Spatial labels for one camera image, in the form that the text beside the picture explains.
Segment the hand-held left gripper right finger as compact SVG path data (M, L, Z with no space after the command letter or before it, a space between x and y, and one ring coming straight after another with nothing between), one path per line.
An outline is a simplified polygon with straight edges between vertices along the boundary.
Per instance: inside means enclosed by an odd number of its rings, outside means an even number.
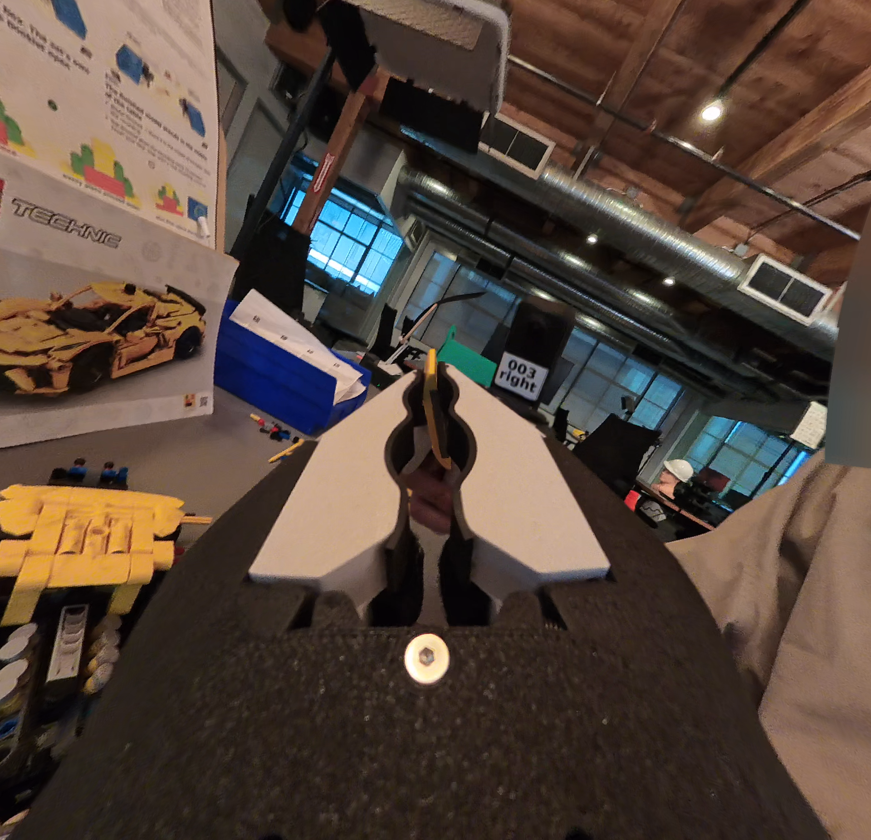
M611 564L531 422L441 366L450 536L442 559L452 581L501 605L509 595L607 577Z

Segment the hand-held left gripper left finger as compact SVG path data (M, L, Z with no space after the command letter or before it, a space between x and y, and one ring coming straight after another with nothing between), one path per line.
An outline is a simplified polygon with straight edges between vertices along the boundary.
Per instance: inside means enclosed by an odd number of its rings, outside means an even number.
M415 452L407 374L326 432L248 569L257 584L341 592L373 618L417 615L417 540L402 471Z

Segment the yellow toy panel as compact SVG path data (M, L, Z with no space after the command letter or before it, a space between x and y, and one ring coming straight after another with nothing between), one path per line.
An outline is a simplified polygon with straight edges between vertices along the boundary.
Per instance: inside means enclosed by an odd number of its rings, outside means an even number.
M429 432L431 452L441 468L449 473L453 467L449 451L448 407L452 388L439 363L437 351L427 351L423 367L421 402Z

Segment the yellow toy car model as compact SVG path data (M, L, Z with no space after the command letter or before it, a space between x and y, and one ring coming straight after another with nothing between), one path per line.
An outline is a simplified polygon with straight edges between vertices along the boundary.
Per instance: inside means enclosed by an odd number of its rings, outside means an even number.
M112 462L84 459L1 501L2 793L28 791L83 731L180 536L212 517L180 498L131 490Z

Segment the teal partition panel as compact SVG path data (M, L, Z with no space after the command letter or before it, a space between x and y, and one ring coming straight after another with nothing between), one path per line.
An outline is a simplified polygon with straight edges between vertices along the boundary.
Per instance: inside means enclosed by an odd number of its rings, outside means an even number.
M484 388L491 387L497 364L463 345L456 337L456 326L452 325L437 350L437 361L455 367L465 377Z

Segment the cluster of small black bricks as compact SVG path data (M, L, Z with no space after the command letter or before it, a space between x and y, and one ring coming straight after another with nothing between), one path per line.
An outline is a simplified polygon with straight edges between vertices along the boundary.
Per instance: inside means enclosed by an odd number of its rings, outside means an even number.
M256 413L249 414L249 418L256 423L259 432L267 435L271 440L288 442L289 444L295 444L301 440L301 436L274 420L267 420Z

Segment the blue plastic bin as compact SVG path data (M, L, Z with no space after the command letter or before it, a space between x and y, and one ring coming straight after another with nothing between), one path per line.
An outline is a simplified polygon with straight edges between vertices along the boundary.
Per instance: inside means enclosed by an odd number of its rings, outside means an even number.
M362 407L371 372L362 368L362 391L334 403L335 379L231 319L238 302L225 301L217 335L214 384L305 435L316 436Z

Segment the white paper bag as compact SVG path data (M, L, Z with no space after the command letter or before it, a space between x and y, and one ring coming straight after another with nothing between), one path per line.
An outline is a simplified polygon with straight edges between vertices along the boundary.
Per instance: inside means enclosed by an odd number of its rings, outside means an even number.
M338 354L299 322L283 312L257 290L250 290L231 311L229 319L249 332L292 354L334 380L333 403L339 404L364 394L367 381L362 370L343 361Z

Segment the person's beige jacket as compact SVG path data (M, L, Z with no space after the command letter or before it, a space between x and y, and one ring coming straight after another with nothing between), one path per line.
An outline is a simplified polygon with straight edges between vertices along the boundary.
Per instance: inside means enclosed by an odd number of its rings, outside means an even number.
M868 839L869 469L819 451L712 531L667 547L828 836Z

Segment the black metal pole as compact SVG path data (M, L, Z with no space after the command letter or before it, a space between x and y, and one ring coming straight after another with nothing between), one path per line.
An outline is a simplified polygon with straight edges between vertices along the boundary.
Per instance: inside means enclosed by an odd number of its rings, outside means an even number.
M267 210L267 206L279 184L282 174L294 154L297 142L306 127L308 127L317 98L321 94L323 87L328 83L333 63L334 53L331 47L327 47L321 63L306 86L294 117L267 168L267 172L247 208L240 231L230 252L230 255L238 261L242 261L245 258L245 254L254 240L262 216Z

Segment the grey overhead heater unit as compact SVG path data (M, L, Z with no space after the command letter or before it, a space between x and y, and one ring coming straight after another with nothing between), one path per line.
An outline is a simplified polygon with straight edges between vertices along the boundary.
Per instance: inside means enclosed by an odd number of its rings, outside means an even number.
M336 1L357 10L381 69L481 113L498 113L510 42L499 0Z

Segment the wooden sign with paper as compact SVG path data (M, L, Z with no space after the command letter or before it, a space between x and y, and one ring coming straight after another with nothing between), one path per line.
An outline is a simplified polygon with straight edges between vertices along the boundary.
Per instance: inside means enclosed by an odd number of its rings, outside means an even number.
M2 156L211 248L212 0L1 0Z

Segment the silver ventilation duct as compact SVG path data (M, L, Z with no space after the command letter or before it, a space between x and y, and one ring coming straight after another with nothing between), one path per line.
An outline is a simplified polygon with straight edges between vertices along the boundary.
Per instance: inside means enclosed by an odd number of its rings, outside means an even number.
M734 255L704 244L606 190L585 186L570 189L569 205L573 208L577 204L580 214L561 211L562 218L580 228L598 230L600 242L650 270L675 277L742 321L703 325L698 317L674 312L660 299L618 284L586 258L507 228L464 204L462 197L441 181L407 166L399 174L398 185L420 213L431 212L436 221L458 225L564 283L585 287L613 307L621 304L628 308L639 323L675 340L673 345L664 345L675 357L695 352L726 366L736 365L740 352L761 353L768 337L777 337L799 352L833 364L838 334L833 322L823 319L806 326L746 294L739 289L746 271Z

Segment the white wall vent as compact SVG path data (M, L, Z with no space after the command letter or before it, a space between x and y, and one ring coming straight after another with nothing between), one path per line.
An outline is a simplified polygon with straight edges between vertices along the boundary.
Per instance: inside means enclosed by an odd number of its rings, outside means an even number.
M502 114L484 115L479 151L532 180L539 179L556 147L555 141L516 120Z
M831 288L765 254L754 258L738 290L804 326L815 322L834 296Z

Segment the wooden post red label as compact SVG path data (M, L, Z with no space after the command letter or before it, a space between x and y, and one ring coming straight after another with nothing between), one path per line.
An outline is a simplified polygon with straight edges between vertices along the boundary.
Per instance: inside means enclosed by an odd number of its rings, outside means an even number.
M373 103L380 100L387 79L375 66L359 88L352 90L344 104L341 115L328 140L306 194L294 219L293 229L302 236L310 237L314 225L337 182L344 162L353 147Z

